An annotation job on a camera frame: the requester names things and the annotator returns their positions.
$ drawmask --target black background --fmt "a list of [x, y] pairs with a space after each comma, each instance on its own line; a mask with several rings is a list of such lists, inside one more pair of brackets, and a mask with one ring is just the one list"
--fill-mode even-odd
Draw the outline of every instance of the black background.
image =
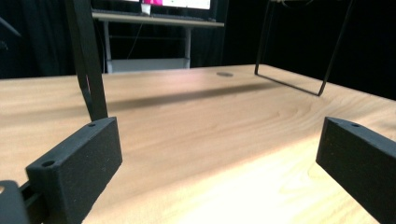
[[[139, 5], [94, 0], [107, 9], [139, 11]], [[314, 1], [289, 9], [276, 4], [274, 28], [264, 63], [310, 77], [322, 78], [346, 14], [348, 1]], [[252, 64], [256, 62], [266, 1], [218, 0], [209, 11], [154, 7], [154, 12], [200, 16], [225, 21], [225, 29], [194, 29], [191, 67]], [[396, 3], [357, 0], [337, 55], [330, 82], [396, 99]], [[75, 74], [64, 0], [2, 0], [0, 17], [22, 35], [0, 25], [0, 78]], [[96, 22], [103, 56], [102, 24]], [[111, 24], [116, 36], [136, 36], [140, 25]], [[184, 55], [184, 31], [179, 27], [143, 25], [130, 58], [173, 58]], [[112, 56], [125, 59], [133, 38], [112, 38]]]

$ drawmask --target black metal rod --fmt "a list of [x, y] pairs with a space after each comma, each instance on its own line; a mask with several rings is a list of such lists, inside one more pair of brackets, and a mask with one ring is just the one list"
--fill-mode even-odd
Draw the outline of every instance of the black metal rod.
[[91, 120], [107, 118], [105, 90], [89, 0], [64, 1], [78, 83]]
[[40, 224], [50, 215], [46, 201], [42, 194], [36, 193], [26, 182], [20, 187], [26, 211], [31, 224]]
[[306, 89], [291, 85], [289, 83], [286, 83], [286, 82], [283, 82], [283, 81], [280, 81], [280, 80], [276, 80], [274, 78], [259, 74], [260, 62], [262, 61], [262, 57], [265, 57], [265, 54], [266, 54], [266, 51], [267, 51], [268, 39], [269, 39], [269, 35], [271, 33], [271, 25], [273, 23], [273, 17], [274, 17], [274, 8], [275, 7], [273, 7], [271, 5], [274, 5], [275, 3], [271, 4], [271, 2], [272, 2], [271, 0], [268, 0], [267, 8], [265, 10], [264, 22], [263, 22], [263, 26], [262, 26], [262, 36], [261, 36], [260, 45], [259, 45], [259, 52], [257, 54], [257, 60], [256, 60], [256, 66], [255, 66], [255, 69], [254, 69], [254, 74], [257, 77], [263, 77], [263, 78], [269, 79], [271, 81], [274, 81], [276, 83], [279, 83], [279, 84], [294, 88], [296, 90], [304, 91], [304, 92], [307, 92], [309, 94], [320, 96], [324, 92], [324, 89], [326, 87], [327, 81], [329, 80], [330, 73], [332, 72], [332, 68], [333, 68], [333, 65], [334, 65], [334, 62], [335, 62], [335, 58], [336, 58], [336, 56], [338, 54], [338, 51], [340, 49], [341, 41], [342, 41], [342, 38], [344, 37], [345, 31], [347, 29], [347, 24], [349, 22], [350, 15], [352, 13], [353, 7], [355, 6], [355, 0], [350, 0], [350, 2], [349, 2], [349, 6], [348, 6], [348, 9], [346, 11], [346, 16], [345, 16], [345, 19], [344, 19], [344, 22], [343, 22], [343, 25], [342, 25], [342, 28], [341, 28], [341, 31], [340, 31], [340, 35], [338, 36], [337, 42], [336, 42], [335, 47], [334, 47], [334, 51], [332, 52], [332, 57], [331, 57], [331, 60], [329, 62], [329, 66], [327, 68], [325, 77], [322, 80], [322, 84], [321, 84], [320, 89], [319, 89], [318, 92], [309, 91], [309, 90], [306, 90]]
[[344, 23], [343, 26], [341, 27], [340, 35], [338, 36], [338, 40], [337, 43], [335, 44], [334, 51], [332, 52], [332, 58], [330, 59], [329, 66], [327, 67], [326, 75], [323, 78], [323, 83], [320, 87], [318, 96], [320, 96], [323, 93], [324, 88], [326, 87], [327, 80], [329, 79], [330, 73], [332, 72], [332, 67], [334, 66], [335, 57], [337, 56], [338, 50], [340, 49], [341, 40], [344, 37], [345, 31], [347, 29], [347, 24], [349, 23], [350, 15], [352, 14], [352, 10], [354, 6], [355, 6], [355, 0], [350, 0], [349, 6], [346, 11], [346, 16], [344, 18]]

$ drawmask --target black metal wire frame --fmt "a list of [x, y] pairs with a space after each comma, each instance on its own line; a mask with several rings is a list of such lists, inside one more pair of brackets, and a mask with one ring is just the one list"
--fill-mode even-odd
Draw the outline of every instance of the black metal wire frame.
[[67, 21], [78, 84], [91, 120], [107, 118], [105, 90], [89, 0], [67, 0]]
[[271, 26], [272, 26], [273, 17], [274, 17], [274, 8], [275, 8], [275, 4], [276, 4], [276, 2], [272, 3], [273, 1], [274, 0], [268, 0], [268, 2], [267, 2], [267, 7], [266, 7], [266, 10], [265, 10], [265, 16], [264, 16], [264, 22], [263, 22], [263, 26], [262, 26], [262, 36], [261, 36], [260, 45], [259, 45], [259, 52], [257, 54], [256, 67], [255, 67], [255, 70], [254, 70], [254, 75], [257, 76], [257, 77], [263, 77], [263, 78], [269, 79], [271, 81], [274, 81], [274, 82], [279, 83], [281, 85], [285, 85], [285, 86], [294, 88], [294, 89], [299, 90], [299, 91], [304, 91], [304, 92], [307, 92], [309, 94], [320, 96], [323, 93], [324, 88], [326, 87], [326, 83], [327, 83], [327, 81], [329, 79], [330, 73], [332, 72], [332, 67], [334, 65], [335, 57], [337, 56], [338, 50], [340, 49], [341, 41], [342, 41], [342, 38], [343, 38], [344, 33], [346, 31], [350, 15], [352, 14], [353, 7], [355, 6], [355, 0], [350, 0], [349, 1], [349, 6], [348, 6], [348, 9], [346, 11], [346, 16], [344, 18], [343, 25], [341, 27], [340, 35], [338, 36], [337, 42], [336, 42], [335, 47], [334, 47], [334, 51], [332, 52], [332, 57], [330, 59], [329, 66], [327, 67], [326, 74], [325, 74], [325, 76], [323, 78], [323, 82], [322, 82], [322, 84], [320, 86], [320, 90], [318, 92], [309, 91], [309, 90], [303, 89], [301, 87], [297, 87], [297, 86], [294, 86], [292, 84], [289, 84], [287, 82], [283, 82], [283, 81], [274, 79], [272, 77], [268, 77], [268, 76], [259, 74], [260, 62], [262, 61], [262, 56], [266, 54], [267, 45], [268, 45], [268, 39], [269, 39], [268, 37], [269, 37], [269, 35], [271, 33]]

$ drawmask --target monitor screen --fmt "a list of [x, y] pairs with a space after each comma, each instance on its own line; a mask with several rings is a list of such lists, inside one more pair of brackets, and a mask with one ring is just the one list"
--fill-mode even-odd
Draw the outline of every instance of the monitor screen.
[[162, 7], [210, 9], [210, 0], [143, 0], [143, 3]]

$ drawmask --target table surface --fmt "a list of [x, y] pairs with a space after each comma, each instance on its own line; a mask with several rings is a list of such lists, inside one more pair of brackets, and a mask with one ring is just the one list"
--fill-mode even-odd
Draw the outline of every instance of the table surface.
[[[320, 85], [260, 69], [313, 91]], [[395, 102], [333, 84], [317, 97], [253, 71], [242, 65], [104, 76], [123, 164], [84, 222], [375, 222], [315, 158], [325, 116], [395, 140]], [[76, 77], [1, 80], [0, 108], [0, 179], [20, 185], [24, 167], [90, 122]]]
[[219, 28], [224, 27], [223, 22], [214, 21], [188, 21], [176, 20], [166, 18], [154, 18], [150, 16], [129, 16], [109, 13], [93, 12], [92, 17], [99, 21], [116, 21], [116, 22], [129, 22], [141, 24], [154, 24], [154, 25], [174, 25], [185, 27], [201, 27], [201, 28]]

